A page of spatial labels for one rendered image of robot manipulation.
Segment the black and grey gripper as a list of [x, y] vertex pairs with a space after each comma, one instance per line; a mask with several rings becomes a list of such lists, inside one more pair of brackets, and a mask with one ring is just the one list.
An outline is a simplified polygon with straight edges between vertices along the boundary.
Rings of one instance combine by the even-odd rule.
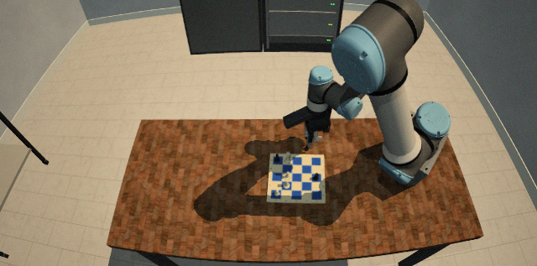
[[[317, 131], [318, 132], [323, 131], [323, 133], [328, 133], [330, 131], [330, 126], [331, 126], [330, 118], [331, 118], [332, 108], [328, 106], [328, 108], [324, 112], [313, 112], [308, 107], [307, 107], [307, 110], [309, 113], [315, 115], [315, 117], [305, 121], [305, 138], [307, 139], [306, 145], [309, 148], [312, 143], [322, 140], [322, 137], [317, 135]], [[322, 115], [319, 115], [319, 114], [322, 114]], [[308, 124], [309, 124], [309, 131], [308, 131]], [[323, 126], [323, 127], [320, 128], [320, 126]]]

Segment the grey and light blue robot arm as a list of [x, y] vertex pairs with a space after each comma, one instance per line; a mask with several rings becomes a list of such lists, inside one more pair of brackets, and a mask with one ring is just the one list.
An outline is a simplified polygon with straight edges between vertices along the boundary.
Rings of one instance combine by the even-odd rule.
[[419, 39], [424, 23], [415, 0], [375, 0], [331, 46], [333, 64], [345, 83], [334, 81], [326, 66], [312, 68], [307, 106], [284, 116], [284, 126], [289, 129], [315, 117], [307, 107], [324, 112], [329, 106], [352, 120], [367, 94], [384, 138], [378, 164], [399, 183], [408, 184], [435, 155], [451, 127], [449, 112], [437, 102], [423, 103], [411, 117], [404, 86], [405, 55]]

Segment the blue and cream chessboard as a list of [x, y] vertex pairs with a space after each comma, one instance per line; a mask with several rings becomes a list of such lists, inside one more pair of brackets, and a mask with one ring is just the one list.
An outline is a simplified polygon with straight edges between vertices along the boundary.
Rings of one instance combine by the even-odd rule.
[[[324, 154], [291, 154], [291, 162], [286, 164], [286, 154], [278, 154], [279, 162], [270, 154], [268, 172], [267, 202], [326, 204]], [[289, 171], [289, 188], [283, 187], [286, 172]], [[318, 181], [314, 181], [319, 173]], [[279, 190], [279, 196], [274, 193]]]

